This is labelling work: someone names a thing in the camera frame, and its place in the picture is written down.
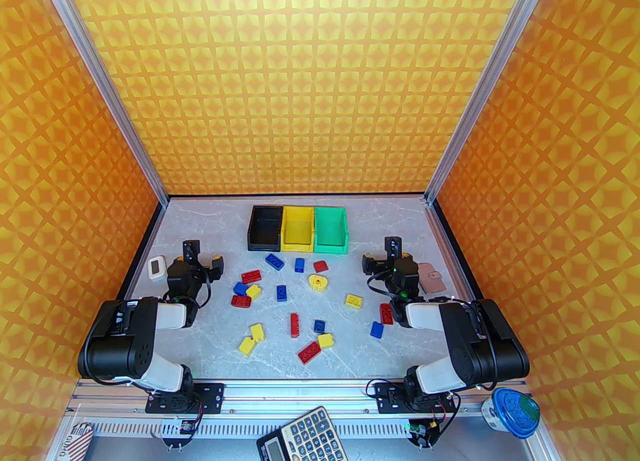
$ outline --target yellow storage bin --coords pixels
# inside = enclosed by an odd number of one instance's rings
[[[314,250],[315,234],[313,207],[284,207],[280,235],[281,251],[311,253]]]

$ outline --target yellow patterned wallpaper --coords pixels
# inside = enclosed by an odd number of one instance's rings
[[[640,459],[640,0],[541,0],[438,200],[571,461]]]
[[[424,191],[514,0],[75,0],[171,194]]]
[[[157,200],[50,0],[0,0],[0,458],[41,459]]]

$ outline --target red lego brick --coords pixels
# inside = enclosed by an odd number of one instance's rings
[[[257,281],[260,281],[261,279],[263,279],[262,275],[260,274],[260,271],[251,271],[248,273],[243,273],[242,276],[240,276],[240,278],[242,278],[242,283],[244,283],[245,285],[248,285],[249,283],[256,283]]]
[[[380,305],[380,322],[382,324],[394,323],[394,316],[391,313],[391,305],[389,303],[382,303]]]
[[[322,349],[320,349],[320,345],[318,342],[311,342],[308,346],[306,346],[302,351],[297,354],[297,357],[300,358],[302,365],[306,365],[313,358],[315,358]]]
[[[320,262],[313,262],[313,269],[315,269],[317,273],[322,273],[322,271],[329,271],[329,266],[327,262],[320,260]]]
[[[297,313],[291,314],[291,338],[300,336],[300,318]]]
[[[233,296],[231,298],[231,306],[249,308],[251,306],[251,298],[249,296]]]

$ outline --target black storage bin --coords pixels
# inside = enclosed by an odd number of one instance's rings
[[[280,251],[283,207],[254,205],[246,233],[249,251]]]

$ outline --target blue block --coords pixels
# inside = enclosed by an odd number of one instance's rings
[[[278,285],[276,287],[276,299],[279,303],[287,300],[287,286],[286,285]]]
[[[233,293],[237,296],[246,296],[248,288],[248,285],[245,285],[242,281],[238,281],[238,283],[235,284],[235,287],[233,287]]]
[[[382,331],[384,328],[385,327],[379,322],[373,321],[373,325],[371,326],[371,336],[375,338],[382,338]]]
[[[267,255],[265,260],[267,261],[267,264],[269,264],[271,267],[273,267],[276,271],[279,271],[280,269],[282,269],[284,267],[284,262],[282,260],[280,260],[273,253],[269,253],[269,255]]]
[[[315,321],[313,323],[313,332],[322,335],[325,332],[325,321]]]

